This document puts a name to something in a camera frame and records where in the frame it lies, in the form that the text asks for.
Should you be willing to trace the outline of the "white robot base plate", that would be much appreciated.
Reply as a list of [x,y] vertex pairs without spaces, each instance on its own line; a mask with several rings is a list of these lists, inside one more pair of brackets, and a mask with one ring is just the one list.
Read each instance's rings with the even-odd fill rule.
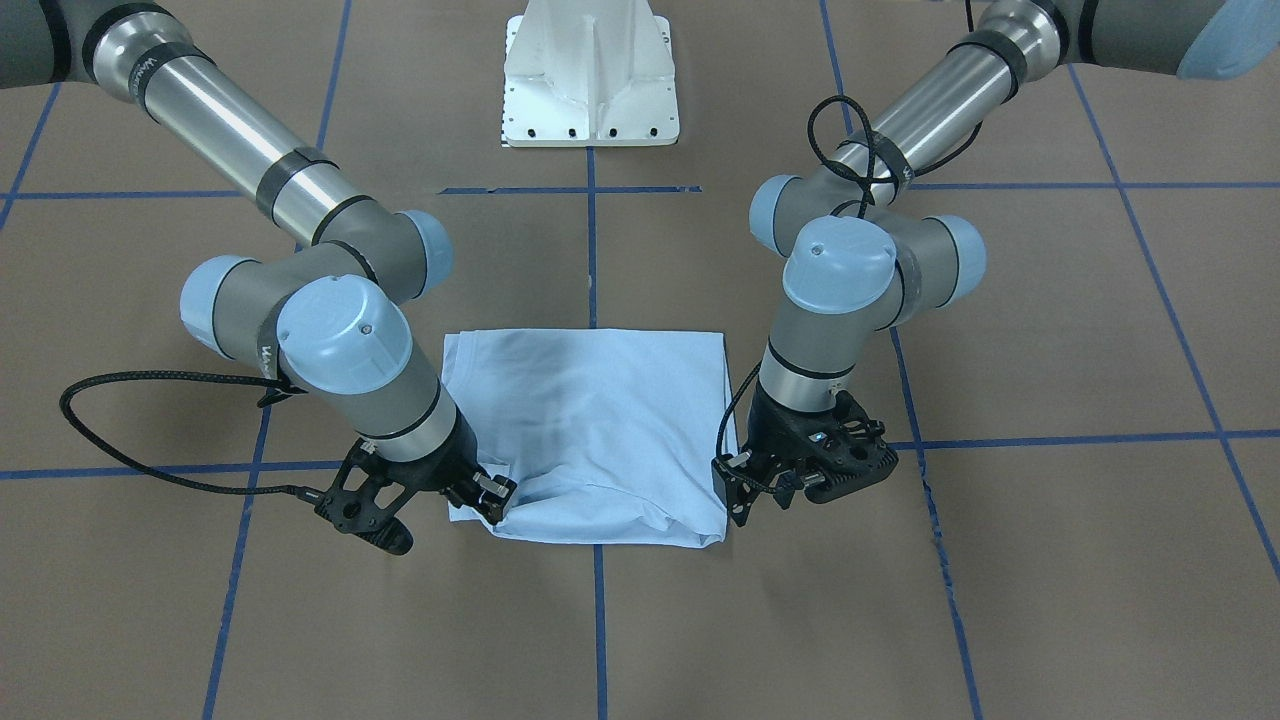
[[650,3],[530,1],[504,41],[503,146],[677,143],[671,24]]

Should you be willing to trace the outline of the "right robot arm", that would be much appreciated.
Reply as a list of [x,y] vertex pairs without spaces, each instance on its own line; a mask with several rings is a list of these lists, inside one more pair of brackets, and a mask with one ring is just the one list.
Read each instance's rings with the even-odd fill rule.
[[237,495],[205,495],[140,474],[55,477],[106,457],[74,432],[55,397],[83,375],[143,360],[211,361],[177,320],[180,281],[215,252],[294,246],[251,201],[134,105],[99,87],[92,53],[127,19],[179,20],[219,68],[303,140],[337,151],[376,199],[422,199],[410,163],[457,158],[461,132],[429,140],[396,91],[425,94],[462,61],[471,1],[14,1],[3,5],[3,530],[55,537],[175,536]]

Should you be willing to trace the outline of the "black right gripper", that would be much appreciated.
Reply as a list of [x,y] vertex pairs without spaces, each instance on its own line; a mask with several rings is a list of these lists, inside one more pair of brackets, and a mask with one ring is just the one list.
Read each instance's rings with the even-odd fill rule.
[[518,488],[507,477],[484,471],[475,433],[462,415],[439,448],[411,462],[396,462],[396,483],[412,491],[438,491],[453,507],[475,510],[490,527],[506,518]]

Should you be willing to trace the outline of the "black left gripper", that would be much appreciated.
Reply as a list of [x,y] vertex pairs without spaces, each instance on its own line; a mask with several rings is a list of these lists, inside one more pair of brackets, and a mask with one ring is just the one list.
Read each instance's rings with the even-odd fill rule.
[[712,470],[724,489],[724,506],[736,527],[745,527],[753,505],[762,495],[776,493],[777,474],[800,461],[823,457],[823,447],[810,439],[829,433],[831,409],[797,411],[777,402],[762,386],[751,397],[745,450],[712,459]]

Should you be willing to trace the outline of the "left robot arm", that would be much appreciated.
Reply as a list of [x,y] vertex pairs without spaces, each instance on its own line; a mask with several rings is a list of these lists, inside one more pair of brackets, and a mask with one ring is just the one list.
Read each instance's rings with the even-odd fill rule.
[[781,300],[751,375],[746,438],[712,462],[730,520],[762,496],[828,503],[899,464],[884,425],[850,391],[878,331],[954,305],[986,274],[980,232],[955,215],[919,220],[892,205],[956,159],[982,122],[1069,61],[1180,79],[1233,79],[1277,47],[1275,1],[993,1],[972,29],[884,113],[849,96],[858,128],[829,151],[814,135],[809,176],[755,192],[753,236],[785,261]]

